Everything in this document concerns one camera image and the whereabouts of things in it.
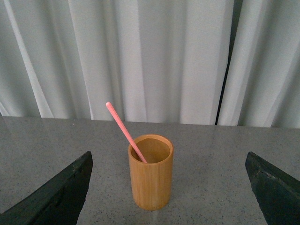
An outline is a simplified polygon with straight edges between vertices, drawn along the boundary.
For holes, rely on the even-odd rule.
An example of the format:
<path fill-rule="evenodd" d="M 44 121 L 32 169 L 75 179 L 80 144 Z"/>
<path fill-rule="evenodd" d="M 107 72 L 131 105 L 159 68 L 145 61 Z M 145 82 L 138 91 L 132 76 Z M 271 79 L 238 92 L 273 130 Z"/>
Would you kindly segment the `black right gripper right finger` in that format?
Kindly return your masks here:
<path fill-rule="evenodd" d="M 269 225 L 300 223 L 300 181 L 253 152 L 246 171 L 263 216 Z"/>

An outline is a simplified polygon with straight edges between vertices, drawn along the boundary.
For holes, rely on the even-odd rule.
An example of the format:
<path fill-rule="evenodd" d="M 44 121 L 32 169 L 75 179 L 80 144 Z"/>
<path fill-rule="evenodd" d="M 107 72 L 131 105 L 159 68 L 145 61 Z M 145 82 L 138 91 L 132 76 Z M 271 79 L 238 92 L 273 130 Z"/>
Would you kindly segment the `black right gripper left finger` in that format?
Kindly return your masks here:
<path fill-rule="evenodd" d="M 93 159 L 87 151 L 0 216 L 2 225 L 75 225 L 89 190 Z"/>

